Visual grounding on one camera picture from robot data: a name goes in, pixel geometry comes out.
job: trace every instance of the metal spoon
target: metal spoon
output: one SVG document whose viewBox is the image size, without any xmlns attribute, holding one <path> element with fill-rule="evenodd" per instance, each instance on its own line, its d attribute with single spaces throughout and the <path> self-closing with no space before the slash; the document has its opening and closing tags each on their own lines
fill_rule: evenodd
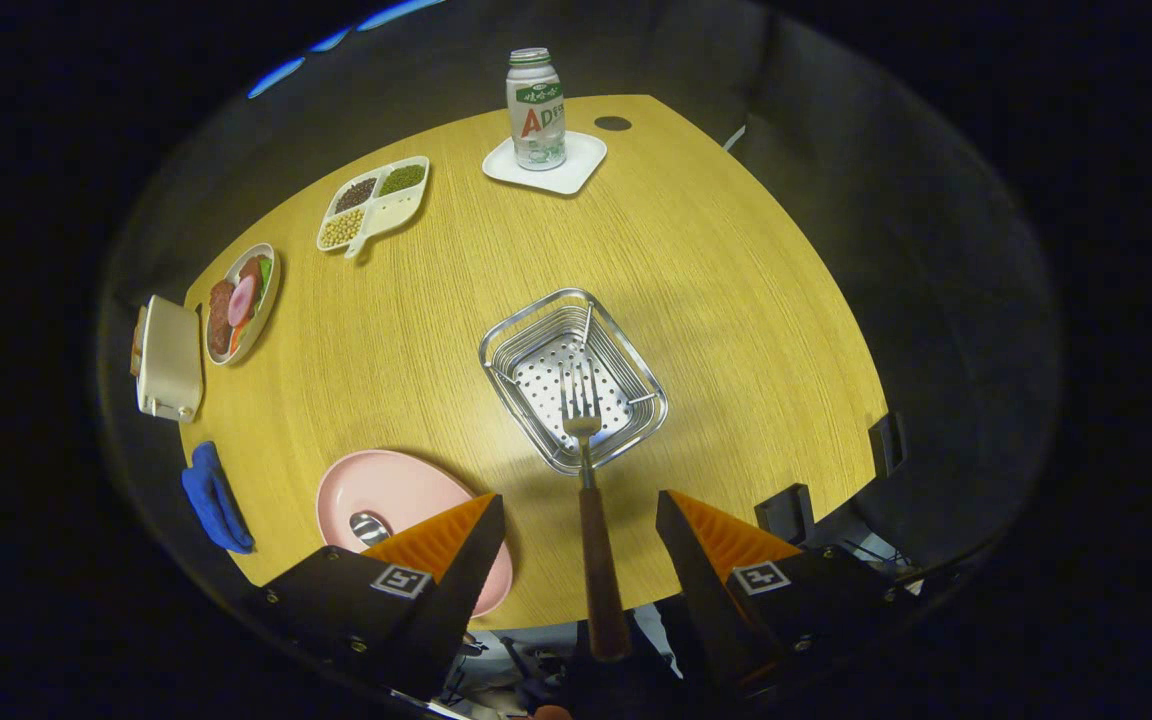
<svg viewBox="0 0 1152 720">
<path fill-rule="evenodd" d="M 349 529 L 367 547 L 389 539 L 389 529 L 371 511 L 356 511 L 349 516 Z"/>
</svg>

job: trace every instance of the fork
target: fork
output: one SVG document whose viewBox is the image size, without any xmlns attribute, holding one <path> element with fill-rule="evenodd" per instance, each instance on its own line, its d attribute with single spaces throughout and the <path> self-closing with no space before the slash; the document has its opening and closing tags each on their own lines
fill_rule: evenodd
<svg viewBox="0 0 1152 720">
<path fill-rule="evenodd" d="M 607 533 L 607 518 L 602 515 L 602 493 L 594 484 L 594 464 L 590 461 L 589 444 L 602 429 L 602 411 L 598 406 L 598 387 L 585 392 L 583 376 L 590 366 L 589 357 L 567 372 L 558 385 L 563 409 L 563 431 L 579 444 L 579 524 L 581 546 L 585 551 L 585 605 L 589 609 L 590 654 L 600 662 L 614 662 L 630 653 L 630 626 L 621 605 L 621 588 L 616 581 L 616 564 L 612 559 L 612 540 Z M 568 404 L 568 382 L 571 402 Z M 576 387 L 579 386 L 579 397 Z"/>
</svg>

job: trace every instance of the green beans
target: green beans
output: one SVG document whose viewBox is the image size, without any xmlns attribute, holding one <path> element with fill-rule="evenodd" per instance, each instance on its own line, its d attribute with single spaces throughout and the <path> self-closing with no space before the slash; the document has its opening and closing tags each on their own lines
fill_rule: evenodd
<svg viewBox="0 0 1152 720">
<path fill-rule="evenodd" d="M 385 179 L 385 183 L 380 185 L 378 197 L 417 185 L 423 179 L 425 179 L 425 168 L 422 168 L 420 165 L 407 165 L 407 167 L 397 168 Z"/>
</svg>

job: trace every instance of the sliced meat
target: sliced meat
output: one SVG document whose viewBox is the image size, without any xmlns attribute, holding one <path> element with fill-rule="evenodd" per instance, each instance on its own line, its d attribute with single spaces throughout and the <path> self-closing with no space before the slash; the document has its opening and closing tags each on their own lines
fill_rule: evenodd
<svg viewBox="0 0 1152 720">
<path fill-rule="evenodd" d="M 211 286 L 211 300 L 207 301 L 207 306 L 212 318 L 219 313 L 220 319 L 223 320 L 225 316 L 229 313 L 229 298 L 234 295 L 234 283 L 229 281 L 220 281 L 214 286 Z"/>
<path fill-rule="evenodd" d="M 247 275 L 256 275 L 256 283 L 259 286 L 260 259 L 256 258 L 256 256 L 251 256 L 251 258 L 247 259 L 247 263 L 243 263 L 243 270 L 238 270 L 238 281 L 242 282 L 242 279 L 247 278 Z"/>
<path fill-rule="evenodd" d="M 225 355 L 229 351 L 229 333 L 233 333 L 233 328 L 229 324 L 225 321 L 223 314 L 218 319 L 212 316 L 211 323 L 207 324 L 207 347 L 211 348 L 212 355 Z"/>
<path fill-rule="evenodd" d="M 247 275 L 238 281 L 238 287 L 229 298 L 229 325 L 238 327 L 247 318 L 251 318 L 252 310 L 256 310 L 256 285 L 260 282 L 260 274 L 256 278 Z"/>
<path fill-rule="evenodd" d="M 207 347 L 212 355 L 229 351 L 229 300 L 233 295 L 233 282 L 220 281 L 211 286 L 211 300 L 207 301 Z"/>
</svg>

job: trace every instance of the white toaster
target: white toaster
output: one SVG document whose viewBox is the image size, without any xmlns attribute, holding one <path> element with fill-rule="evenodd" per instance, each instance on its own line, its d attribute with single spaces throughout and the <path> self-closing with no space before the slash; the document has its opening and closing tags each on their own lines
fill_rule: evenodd
<svg viewBox="0 0 1152 720">
<path fill-rule="evenodd" d="M 192 423 L 202 401 L 198 316 L 154 295 L 132 339 L 136 404 L 157 418 Z"/>
</svg>

